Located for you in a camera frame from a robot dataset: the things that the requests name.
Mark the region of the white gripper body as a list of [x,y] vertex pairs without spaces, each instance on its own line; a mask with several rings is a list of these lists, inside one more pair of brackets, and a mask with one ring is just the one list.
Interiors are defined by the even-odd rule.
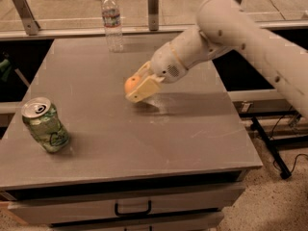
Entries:
[[170,84],[183,78],[195,65],[229,51],[229,47],[210,42],[197,26],[192,26],[159,48],[150,60],[150,67],[164,83]]

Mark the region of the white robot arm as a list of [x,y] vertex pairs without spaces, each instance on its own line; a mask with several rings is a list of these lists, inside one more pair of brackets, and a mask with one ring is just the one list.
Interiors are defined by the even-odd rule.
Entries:
[[231,50],[243,56],[304,117],[308,116],[308,52],[262,29],[235,0],[204,0],[196,24],[155,51],[124,84],[137,103],[183,78],[195,65]]

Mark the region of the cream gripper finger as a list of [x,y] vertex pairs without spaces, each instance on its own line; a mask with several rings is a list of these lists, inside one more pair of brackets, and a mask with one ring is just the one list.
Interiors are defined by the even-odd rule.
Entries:
[[151,69],[150,62],[146,62],[143,64],[134,74],[134,76],[137,76],[139,78],[145,78],[147,76],[150,76],[153,74],[153,71]]
[[125,97],[133,103],[143,101],[147,97],[157,93],[161,89],[161,83],[164,80],[164,77],[157,77],[156,75],[141,78],[138,84],[130,92],[125,92]]

